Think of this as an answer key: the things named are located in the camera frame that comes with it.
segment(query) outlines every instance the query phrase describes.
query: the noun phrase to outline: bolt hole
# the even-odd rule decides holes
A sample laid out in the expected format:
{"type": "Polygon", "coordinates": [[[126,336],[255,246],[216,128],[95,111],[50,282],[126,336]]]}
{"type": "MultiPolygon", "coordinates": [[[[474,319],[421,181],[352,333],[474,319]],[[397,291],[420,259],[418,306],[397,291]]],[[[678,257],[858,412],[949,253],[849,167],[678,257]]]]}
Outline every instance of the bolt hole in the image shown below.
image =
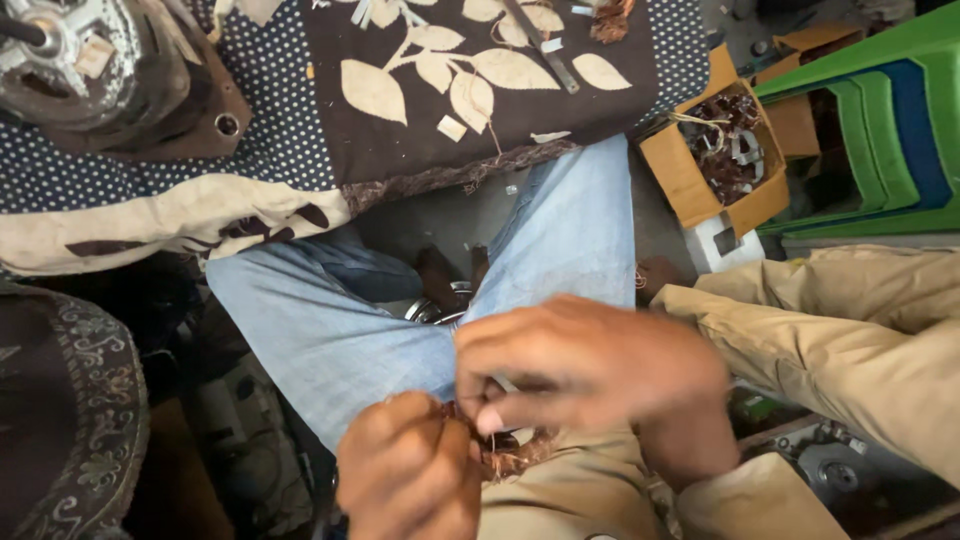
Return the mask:
{"type": "Polygon", "coordinates": [[[236,116],[229,112],[224,112],[220,116],[217,116],[214,125],[217,127],[220,135],[223,136],[235,136],[240,133],[240,122],[237,121],[236,116]]]}

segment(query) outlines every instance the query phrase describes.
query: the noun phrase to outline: foot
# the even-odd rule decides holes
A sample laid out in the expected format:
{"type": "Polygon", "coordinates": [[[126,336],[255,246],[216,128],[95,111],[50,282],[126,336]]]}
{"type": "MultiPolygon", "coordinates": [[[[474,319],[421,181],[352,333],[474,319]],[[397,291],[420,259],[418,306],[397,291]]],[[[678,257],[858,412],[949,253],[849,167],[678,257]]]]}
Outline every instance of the foot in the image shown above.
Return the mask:
{"type": "Polygon", "coordinates": [[[648,306],[664,285],[684,285],[680,270],[664,256],[645,258],[636,263],[636,304],[648,306]]]}

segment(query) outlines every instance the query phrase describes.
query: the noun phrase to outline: metal shaft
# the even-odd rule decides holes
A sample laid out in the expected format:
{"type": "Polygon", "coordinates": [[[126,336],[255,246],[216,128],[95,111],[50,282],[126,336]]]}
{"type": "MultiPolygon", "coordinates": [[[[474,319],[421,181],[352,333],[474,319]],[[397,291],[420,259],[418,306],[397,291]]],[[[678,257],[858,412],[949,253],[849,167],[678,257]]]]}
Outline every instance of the metal shaft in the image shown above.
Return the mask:
{"type": "Polygon", "coordinates": [[[34,47],[42,47],[47,42],[47,35],[36,24],[21,22],[2,13],[0,13],[0,36],[26,41],[34,47]]]}

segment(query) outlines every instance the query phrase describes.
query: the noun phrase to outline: cloth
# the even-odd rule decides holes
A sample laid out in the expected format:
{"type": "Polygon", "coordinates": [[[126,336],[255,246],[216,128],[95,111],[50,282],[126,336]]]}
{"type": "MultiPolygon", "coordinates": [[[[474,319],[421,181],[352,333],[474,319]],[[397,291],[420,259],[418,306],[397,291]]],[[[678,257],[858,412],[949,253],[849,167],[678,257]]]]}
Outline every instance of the cloth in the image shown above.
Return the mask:
{"type": "Polygon", "coordinates": [[[960,253],[880,246],[763,260],[667,285],[737,374],[862,430],[960,487],[960,253]]]}
{"type": "MultiPolygon", "coordinates": [[[[186,3],[209,32],[214,0],[186,3]]],[[[344,7],[321,4],[306,5],[310,16],[344,7]]],[[[698,2],[652,0],[635,11],[644,7],[653,29],[658,91],[653,107],[631,118],[639,122],[699,94],[709,70],[698,2]]],[[[433,8],[413,9],[425,16],[433,8]]],[[[233,156],[169,162],[73,156],[36,128],[0,124],[0,275],[93,272],[159,250],[226,257],[256,243],[328,231],[380,201],[479,181],[505,164],[521,168],[575,147],[559,140],[504,148],[499,161],[491,152],[471,165],[447,163],[420,175],[343,185],[334,175],[329,133],[318,113],[329,103],[317,98],[309,78],[308,67],[317,59],[303,19],[299,0],[284,0],[263,28],[239,11],[227,17],[218,53],[253,110],[233,156]]],[[[384,32],[371,26],[368,34],[384,32]]],[[[588,87],[581,93],[588,95],[588,87]]],[[[502,109],[497,102],[496,110],[502,109]]]]}
{"type": "MultiPolygon", "coordinates": [[[[530,172],[462,321],[559,292],[634,305],[627,151],[619,135],[530,172]]],[[[277,387],[334,449],[360,409],[392,393],[421,389],[451,399],[454,349],[452,328],[395,319],[362,300],[376,293],[379,278],[371,288],[350,290],[335,276],[359,283],[360,272],[381,271],[378,260],[385,268],[395,261],[371,255],[354,264],[342,260],[348,251],[322,247],[326,242],[321,235],[212,260],[207,280],[277,387]]],[[[398,279],[394,270],[387,274],[398,279]]],[[[567,432],[558,442],[549,460],[522,476],[485,485],[480,538],[667,538],[629,429],[567,432]]],[[[694,539],[846,538],[773,455],[690,486],[679,508],[694,539]]]]}
{"type": "Polygon", "coordinates": [[[631,129],[659,93],[645,5],[631,12],[626,37],[611,45],[590,37],[592,18],[566,3],[526,8],[535,25],[562,40],[555,54],[581,85],[572,95],[534,48],[517,46],[528,39],[497,0],[369,5],[374,17],[366,31],[350,23],[356,0],[303,11],[314,85],[329,104],[320,107],[321,119],[335,135],[327,151],[344,184],[459,168],[495,158],[497,144],[536,147],[533,134],[597,142],[631,129]],[[502,37],[513,46],[503,48],[502,37]],[[468,128],[460,140],[438,131],[445,116],[468,128]]]}
{"type": "Polygon", "coordinates": [[[123,537],[147,407],[123,325],[88,302],[0,282],[0,538],[123,537]]]}
{"type": "MultiPolygon", "coordinates": [[[[634,303],[627,151],[618,135],[530,171],[491,242],[490,270],[463,321],[558,292],[634,303]]],[[[331,450],[362,408],[389,394],[419,388],[453,399],[451,328],[395,319],[364,301],[371,291],[350,290],[334,275],[343,254],[321,235],[206,267],[214,294],[277,388],[331,450]]],[[[379,254],[349,265],[375,274],[378,260],[394,267],[379,254]]]]}

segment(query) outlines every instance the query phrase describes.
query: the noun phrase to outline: cardboard box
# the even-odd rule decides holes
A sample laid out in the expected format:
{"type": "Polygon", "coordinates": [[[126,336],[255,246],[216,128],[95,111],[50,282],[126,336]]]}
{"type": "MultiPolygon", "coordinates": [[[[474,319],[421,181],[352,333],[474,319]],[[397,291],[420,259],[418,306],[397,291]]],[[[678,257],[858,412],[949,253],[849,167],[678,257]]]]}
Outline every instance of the cardboard box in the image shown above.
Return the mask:
{"type": "MultiPolygon", "coordinates": [[[[754,86],[766,83],[863,38],[863,29],[839,21],[820,23],[786,36],[774,36],[774,46],[784,58],[757,73],[752,83],[754,86]]],[[[806,94],[779,100],[765,109],[785,158],[792,160],[820,155],[813,112],[806,94]]]]}
{"type": "Polygon", "coordinates": [[[733,67],[726,45],[721,45],[710,53],[710,80],[704,93],[683,103],[676,111],[686,112],[730,86],[738,86],[749,92],[763,118],[762,125],[757,126],[754,135],[763,148],[765,180],[751,193],[728,207],[721,205],[697,167],[697,162],[690,154],[684,136],[676,124],[642,141],[640,151],[657,177],[670,206],[677,213],[681,225],[692,229],[711,217],[724,213],[725,222],[730,223],[736,237],[741,238],[785,209],[789,204],[789,194],[786,186],[786,162],[769,128],[770,120],[759,105],[750,84],[737,79],[736,68],[733,67]]]}

